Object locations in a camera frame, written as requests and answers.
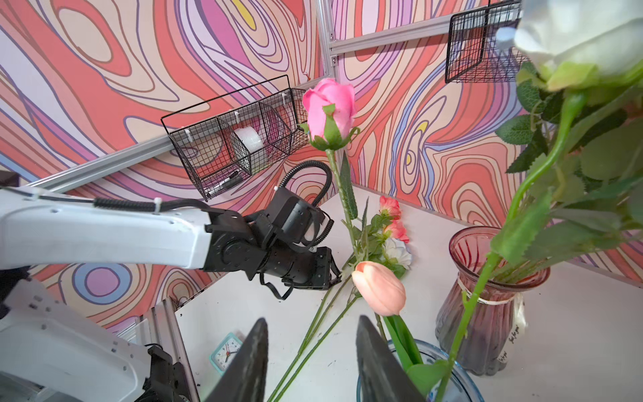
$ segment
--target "white table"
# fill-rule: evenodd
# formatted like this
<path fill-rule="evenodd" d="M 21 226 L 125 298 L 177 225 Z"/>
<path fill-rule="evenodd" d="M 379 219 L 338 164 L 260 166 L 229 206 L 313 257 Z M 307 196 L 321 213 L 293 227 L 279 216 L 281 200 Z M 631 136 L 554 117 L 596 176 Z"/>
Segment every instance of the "white table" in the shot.
<path fill-rule="evenodd" d="M 377 194 L 356 188 L 355 195 L 360 209 L 369 197 L 372 213 L 377 210 Z M 351 250 L 348 232 L 339 223 L 339 198 L 322 208 L 337 222 L 322 245 L 332 248 L 341 266 Z M 448 242 L 463 226 L 409 206 L 403 205 L 402 211 L 415 261 L 403 279 L 408 299 L 401 315 L 414 337 L 436 345 L 435 317 L 457 273 Z M 258 278 L 249 282 L 243 272 L 235 272 L 181 308 L 177 320 L 201 398 L 219 379 L 208 361 L 210 353 L 229 332 L 247 334 L 259 317 L 265 317 L 267 399 L 295 356 L 322 296 L 319 291 L 295 290 L 280 302 Z M 525 302 L 529 328 L 507 368 L 489 378 L 472 376 L 487 402 L 643 400 L 643 290 L 563 263 L 554 267 L 544 285 L 525 294 Z M 344 306 L 336 303 L 325 325 Z M 355 400 L 355 333 L 362 314 L 373 317 L 366 302 L 358 300 L 282 401 Z"/>

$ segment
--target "colorful wall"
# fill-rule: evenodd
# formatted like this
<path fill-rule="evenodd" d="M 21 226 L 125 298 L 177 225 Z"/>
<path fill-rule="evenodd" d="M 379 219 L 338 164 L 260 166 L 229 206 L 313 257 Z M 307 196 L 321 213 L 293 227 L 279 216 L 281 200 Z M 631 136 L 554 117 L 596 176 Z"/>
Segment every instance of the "colorful wall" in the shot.
<path fill-rule="evenodd" d="M 476 6 L 476 1 L 334 0 L 339 37 L 356 37 Z M 356 88 L 349 145 L 354 181 L 472 224 L 500 226 L 521 174 L 505 174 L 520 147 L 495 130 L 525 113 L 514 82 L 445 84 L 446 35 L 344 54 L 340 81 Z M 643 243 L 579 262 L 643 282 Z"/>
<path fill-rule="evenodd" d="M 24 182 L 166 135 L 160 117 L 201 100 L 283 74 L 294 86 L 323 75 L 311 0 L 0 0 L 0 49 L 0 169 Z M 260 97 L 229 96 L 171 124 Z M 210 203 L 246 213 L 262 208 L 285 172 L 309 158 L 322 153 L 306 147 Z M 290 186 L 313 198 L 322 182 L 303 171 Z M 174 152 L 71 194 L 200 198 Z M 112 331 L 218 277 L 149 264 L 59 264 L 32 274 Z"/>

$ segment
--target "black wire basket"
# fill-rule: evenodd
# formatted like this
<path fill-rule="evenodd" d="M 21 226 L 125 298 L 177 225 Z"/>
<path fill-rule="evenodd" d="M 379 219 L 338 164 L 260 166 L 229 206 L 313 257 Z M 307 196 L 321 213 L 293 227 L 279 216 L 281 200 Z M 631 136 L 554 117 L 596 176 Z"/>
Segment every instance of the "black wire basket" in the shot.
<path fill-rule="evenodd" d="M 199 102 L 161 118 L 188 177 L 206 201 L 292 155 L 308 143 L 299 127 L 308 120 L 303 89 L 288 88 L 262 100 L 169 131 L 163 119 L 223 96 L 257 87 L 259 82 Z"/>
<path fill-rule="evenodd" d="M 520 64 L 527 61 L 527 57 L 514 47 L 498 49 L 496 33 L 503 27 L 518 26 L 520 3 L 520 0 L 504 1 L 451 17 L 444 76 L 447 84 L 516 79 Z"/>

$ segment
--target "white rose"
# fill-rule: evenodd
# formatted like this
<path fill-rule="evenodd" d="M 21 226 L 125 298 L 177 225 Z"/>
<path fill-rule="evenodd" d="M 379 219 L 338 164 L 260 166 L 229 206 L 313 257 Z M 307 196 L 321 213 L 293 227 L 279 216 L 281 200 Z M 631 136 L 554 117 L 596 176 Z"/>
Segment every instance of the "white rose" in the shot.
<path fill-rule="evenodd" d="M 384 255 L 389 261 L 395 259 L 406 269 L 409 269 L 413 262 L 413 255 L 406 249 L 406 243 L 393 237 L 384 242 Z"/>
<path fill-rule="evenodd" d="M 514 44 L 550 91 L 626 85 L 620 77 L 643 70 L 642 0 L 523 0 L 523 10 Z"/>

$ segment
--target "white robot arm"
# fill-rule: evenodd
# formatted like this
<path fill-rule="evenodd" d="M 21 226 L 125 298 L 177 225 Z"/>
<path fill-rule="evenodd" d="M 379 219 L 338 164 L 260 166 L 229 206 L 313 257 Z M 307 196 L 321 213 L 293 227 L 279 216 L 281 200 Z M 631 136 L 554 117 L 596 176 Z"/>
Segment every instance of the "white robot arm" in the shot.
<path fill-rule="evenodd" d="M 332 221 L 317 235 L 322 211 L 282 184 L 265 210 L 247 217 L 197 200 L 136 203 L 0 187 L 0 371 L 81 401 L 186 400 L 168 384 L 172 359 L 162 349 L 128 343 L 81 317 L 27 269 L 70 262 L 171 264 L 243 270 L 249 279 L 259 274 L 282 299 L 295 288 L 328 289 L 340 273 L 331 251 L 315 246 Z M 310 227 L 314 237 L 306 241 Z M 264 274 L 281 278 L 289 291 L 279 295 Z"/>

